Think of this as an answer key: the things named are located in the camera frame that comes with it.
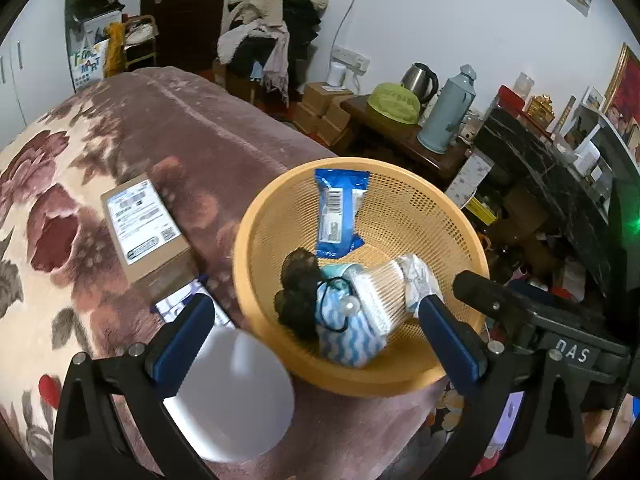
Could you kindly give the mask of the food mart shopping bag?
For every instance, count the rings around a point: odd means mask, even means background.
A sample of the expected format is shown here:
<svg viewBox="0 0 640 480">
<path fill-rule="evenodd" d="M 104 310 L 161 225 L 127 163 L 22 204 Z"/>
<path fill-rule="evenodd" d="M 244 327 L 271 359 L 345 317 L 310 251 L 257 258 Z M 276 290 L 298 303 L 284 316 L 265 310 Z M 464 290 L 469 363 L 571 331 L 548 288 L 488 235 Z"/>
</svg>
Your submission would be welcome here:
<svg viewBox="0 0 640 480">
<path fill-rule="evenodd" d="M 67 51 L 75 91 L 104 79 L 108 26 L 122 21 L 122 12 L 103 13 L 95 18 L 67 20 Z"/>
</svg>

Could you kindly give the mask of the cotton swab pack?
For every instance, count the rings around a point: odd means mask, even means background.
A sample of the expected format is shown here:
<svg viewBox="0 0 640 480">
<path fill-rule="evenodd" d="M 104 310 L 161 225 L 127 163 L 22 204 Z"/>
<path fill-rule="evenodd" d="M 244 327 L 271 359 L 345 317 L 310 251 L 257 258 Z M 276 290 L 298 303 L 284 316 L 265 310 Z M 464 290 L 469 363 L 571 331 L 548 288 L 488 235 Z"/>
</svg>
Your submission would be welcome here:
<svg viewBox="0 0 640 480">
<path fill-rule="evenodd" d="M 356 264 L 350 272 L 350 281 L 376 336 L 390 336 L 410 318 L 405 304 L 404 276 L 396 259 L 366 268 Z"/>
</svg>

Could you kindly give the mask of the wall power strip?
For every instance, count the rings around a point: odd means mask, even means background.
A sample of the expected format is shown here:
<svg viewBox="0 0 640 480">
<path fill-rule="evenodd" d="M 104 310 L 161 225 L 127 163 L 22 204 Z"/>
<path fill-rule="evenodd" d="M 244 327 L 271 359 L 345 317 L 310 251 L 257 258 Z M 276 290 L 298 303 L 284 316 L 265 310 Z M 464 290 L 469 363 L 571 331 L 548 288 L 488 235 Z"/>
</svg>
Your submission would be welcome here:
<svg viewBox="0 0 640 480">
<path fill-rule="evenodd" d="M 331 58 L 332 60 L 340 62 L 360 74 L 364 74 L 370 64 L 370 60 L 362 54 L 341 46 L 335 46 L 332 48 Z"/>
</svg>

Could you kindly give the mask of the black mesh scrunchie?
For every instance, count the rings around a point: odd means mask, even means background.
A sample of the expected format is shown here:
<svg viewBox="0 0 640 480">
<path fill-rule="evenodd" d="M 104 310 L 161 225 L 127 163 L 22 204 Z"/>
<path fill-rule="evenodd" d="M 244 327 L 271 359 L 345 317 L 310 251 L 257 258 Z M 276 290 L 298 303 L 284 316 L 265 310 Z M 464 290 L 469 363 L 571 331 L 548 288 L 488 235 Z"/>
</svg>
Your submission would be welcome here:
<svg viewBox="0 0 640 480">
<path fill-rule="evenodd" d="M 280 282 L 282 289 L 274 296 L 279 322 L 298 340 L 314 344 L 318 340 L 317 290 L 322 282 L 316 256 L 303 247 L 290 252 L 282 263 Z"/>
</svg>

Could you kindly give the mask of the blue white striped cloth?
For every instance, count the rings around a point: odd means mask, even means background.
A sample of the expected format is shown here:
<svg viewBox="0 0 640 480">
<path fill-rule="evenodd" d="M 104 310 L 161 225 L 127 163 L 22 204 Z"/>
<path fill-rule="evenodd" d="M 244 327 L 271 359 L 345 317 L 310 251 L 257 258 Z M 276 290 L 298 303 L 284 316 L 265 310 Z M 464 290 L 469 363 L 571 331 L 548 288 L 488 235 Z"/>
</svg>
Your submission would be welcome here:
<svg viewBox="0 0 640 480">
<path fill-rule="evenodd" d="M 344 276 L 319 284 L 314 317 L 319 352 L 334 364 L 361 368 L 386 347 L 386 337 L 372 332 L 352 282 Z"/>
</svg>

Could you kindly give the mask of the dark wooden door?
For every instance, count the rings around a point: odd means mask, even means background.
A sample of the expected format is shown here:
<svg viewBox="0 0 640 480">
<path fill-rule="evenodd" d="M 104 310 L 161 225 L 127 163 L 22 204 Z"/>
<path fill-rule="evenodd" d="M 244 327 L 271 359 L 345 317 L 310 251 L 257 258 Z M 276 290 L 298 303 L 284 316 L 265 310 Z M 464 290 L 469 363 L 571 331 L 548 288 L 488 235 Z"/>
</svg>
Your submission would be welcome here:
<svg viewBox="0 0 640 480">
<path fill-rule="evenodd" d="M 198 73 L 213 65 L 224 0 L 140 0 L 158 29 L 157 63 Z"/>
</svg>

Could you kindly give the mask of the stacked cardboard boxes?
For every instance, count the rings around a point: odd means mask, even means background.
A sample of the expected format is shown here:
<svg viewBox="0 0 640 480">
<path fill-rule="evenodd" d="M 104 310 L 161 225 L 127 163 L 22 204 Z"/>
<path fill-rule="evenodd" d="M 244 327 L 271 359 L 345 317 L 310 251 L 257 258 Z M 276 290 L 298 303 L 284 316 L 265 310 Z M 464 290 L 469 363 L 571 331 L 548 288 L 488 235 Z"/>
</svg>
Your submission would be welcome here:
<svg viewBox="0 0 640 480">
<path fill-rule="evenodd" d="M 332 146 L 346 134 L 350 122 L 350 115 L 341 104 L 354 96 L 348 89 L 308 82 L 302 100 L 295 107 L 293 124 L 307 136 L 316 136 Z"/>
</svg>

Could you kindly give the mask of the clear white sachet packet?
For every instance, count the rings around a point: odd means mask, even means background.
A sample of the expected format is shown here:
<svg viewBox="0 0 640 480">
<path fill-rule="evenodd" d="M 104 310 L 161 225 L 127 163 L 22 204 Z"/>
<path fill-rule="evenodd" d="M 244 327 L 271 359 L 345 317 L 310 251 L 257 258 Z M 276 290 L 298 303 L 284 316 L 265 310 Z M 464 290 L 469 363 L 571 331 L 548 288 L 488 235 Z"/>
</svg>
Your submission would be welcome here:
<svg viewBox="0 0 640 480">
<path fill-rule="evenodd" d="M 405 304 L 407 312 L 419 317 L 419 304 L 427 296 L 444 300 L 437 278 L 428 265 L 416 254 L 409 252 L 396 258 L 405 282 Z"/>
</svg>

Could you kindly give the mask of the white cup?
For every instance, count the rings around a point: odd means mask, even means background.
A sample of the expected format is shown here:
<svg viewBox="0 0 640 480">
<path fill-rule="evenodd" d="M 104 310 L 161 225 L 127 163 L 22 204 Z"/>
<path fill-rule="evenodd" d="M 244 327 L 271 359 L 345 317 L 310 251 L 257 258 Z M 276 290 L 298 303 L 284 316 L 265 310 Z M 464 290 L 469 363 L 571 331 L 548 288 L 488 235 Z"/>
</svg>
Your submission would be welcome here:
<svg viewBox="0 0 640 480">
<path fill-rule="evenodd" d="M 326 84 L 332 88 L 341 88 L 346 77 L 347 66 L 341 62 L 332 61 L 328 76 L 326 76 Z"/>
</svg>

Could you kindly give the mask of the green mesh food cover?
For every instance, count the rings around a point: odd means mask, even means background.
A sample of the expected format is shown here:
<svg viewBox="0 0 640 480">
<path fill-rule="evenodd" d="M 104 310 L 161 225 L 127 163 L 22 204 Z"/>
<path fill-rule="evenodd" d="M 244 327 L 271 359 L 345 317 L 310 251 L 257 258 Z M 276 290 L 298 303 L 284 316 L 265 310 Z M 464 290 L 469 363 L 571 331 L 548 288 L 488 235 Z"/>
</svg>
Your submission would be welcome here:
<svg viewBox="0 0 640 480">
<path fill-rule="evenodd" d="M 378 84 L 367 98 L 367 104 L 378 114 L 404 125 L 415 125 L 420 117 L 418 97 L 402 84 Z"/>
</svg>

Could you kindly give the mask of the dark wooden side table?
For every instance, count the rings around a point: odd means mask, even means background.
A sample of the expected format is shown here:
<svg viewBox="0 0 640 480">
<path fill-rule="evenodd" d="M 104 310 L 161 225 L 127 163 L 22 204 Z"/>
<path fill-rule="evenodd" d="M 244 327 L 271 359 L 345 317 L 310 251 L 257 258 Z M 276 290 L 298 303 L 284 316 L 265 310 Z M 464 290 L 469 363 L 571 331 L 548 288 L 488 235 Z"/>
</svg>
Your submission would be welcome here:
<svg viewBox="0 0 640 480">
<path fill-rule="evenodd" d="M 389 162 L 446 188 L 466 162 L 469 147 L 456 141 L 444 154 L 434 153 L 419 142 L 418 125 L 394 122 L 368 104 L 368 96 L 353 96 L 341 102 L 349 114 L 349 132 L 334 145 L 340 156 L 357 156 Z"/>
</svg>

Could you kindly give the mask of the blue wet wipes pack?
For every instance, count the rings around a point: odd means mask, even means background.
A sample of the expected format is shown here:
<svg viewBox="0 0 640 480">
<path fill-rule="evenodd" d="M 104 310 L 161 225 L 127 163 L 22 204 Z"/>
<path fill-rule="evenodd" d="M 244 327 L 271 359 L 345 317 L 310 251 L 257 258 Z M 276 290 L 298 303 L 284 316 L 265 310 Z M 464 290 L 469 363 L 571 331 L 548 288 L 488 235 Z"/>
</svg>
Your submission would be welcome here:
<svg viewBox="0 0 640 480">
<path fill-rule="evenodd" d="M 369 187 L 370 172 L 318 168 L 314 178 L 319 190 L 319 226 L 316 255 L 339 259 L 363 246 L 356 231 L 356 217 Z"/>
</svg>

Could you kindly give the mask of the red makeup sponge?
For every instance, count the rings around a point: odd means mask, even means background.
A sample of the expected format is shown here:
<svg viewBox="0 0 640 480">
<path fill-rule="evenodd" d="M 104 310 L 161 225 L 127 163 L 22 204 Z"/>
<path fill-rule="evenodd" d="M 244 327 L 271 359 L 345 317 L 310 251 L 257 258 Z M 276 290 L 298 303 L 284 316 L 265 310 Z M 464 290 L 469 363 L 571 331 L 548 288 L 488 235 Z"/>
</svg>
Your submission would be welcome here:
<svg viewBox="0 0 640 480">
<path fill-rule="evenodd" d="M 62 387 L 58 378 L 44 374 L 38 382 L 38 391 L 41 400 L 54 410 L 60 406 Z"/>
</svg>

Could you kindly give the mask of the cardboard box with label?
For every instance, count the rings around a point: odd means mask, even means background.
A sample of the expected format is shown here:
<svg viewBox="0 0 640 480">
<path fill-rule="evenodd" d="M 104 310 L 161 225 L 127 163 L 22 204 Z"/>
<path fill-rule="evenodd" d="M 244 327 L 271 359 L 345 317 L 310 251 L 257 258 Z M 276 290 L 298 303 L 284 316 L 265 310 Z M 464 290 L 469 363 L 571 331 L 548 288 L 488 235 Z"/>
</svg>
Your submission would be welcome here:
<svg viewBox="0 0 640 480">
<path fill-rule="evenodd" d="M 151 306 L 198 277 L 189 241 L 147 174 L 112 188 L 101 202 L 122 272 Z"/>
</svg>

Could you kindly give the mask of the grey green thermos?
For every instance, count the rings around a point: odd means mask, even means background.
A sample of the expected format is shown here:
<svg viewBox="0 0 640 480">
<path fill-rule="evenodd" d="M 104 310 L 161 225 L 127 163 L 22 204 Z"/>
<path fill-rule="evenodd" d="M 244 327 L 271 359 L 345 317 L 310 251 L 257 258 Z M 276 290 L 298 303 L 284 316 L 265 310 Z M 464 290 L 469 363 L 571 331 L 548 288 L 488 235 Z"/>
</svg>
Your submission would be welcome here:
<svg viewBox="0 0 640 480">
<path fill-rule="evenodd" d="M 424 148 L 437 154 L 444 154 L 448 150 L 451 139 L 458 135 L 462 119 L 476 97 L 476 77 L 474 68 L 464 64 L 457 76 L 447 79 L 418 134 L 418 141 Z"/>
</svg>

